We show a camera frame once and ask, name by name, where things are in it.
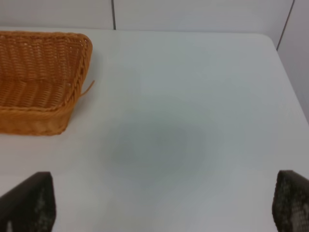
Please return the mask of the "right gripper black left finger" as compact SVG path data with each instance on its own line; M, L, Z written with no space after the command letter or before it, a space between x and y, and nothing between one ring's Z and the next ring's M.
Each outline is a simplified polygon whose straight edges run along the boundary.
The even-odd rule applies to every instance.
M50 232L55 220L50 172L37 172L0 197L2 232Z

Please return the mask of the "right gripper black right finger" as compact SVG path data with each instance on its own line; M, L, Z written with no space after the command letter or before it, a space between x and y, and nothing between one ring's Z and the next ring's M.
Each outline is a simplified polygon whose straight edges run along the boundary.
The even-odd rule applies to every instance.
M309 180L292 170L277 175L272 216L279 232L309 230Z

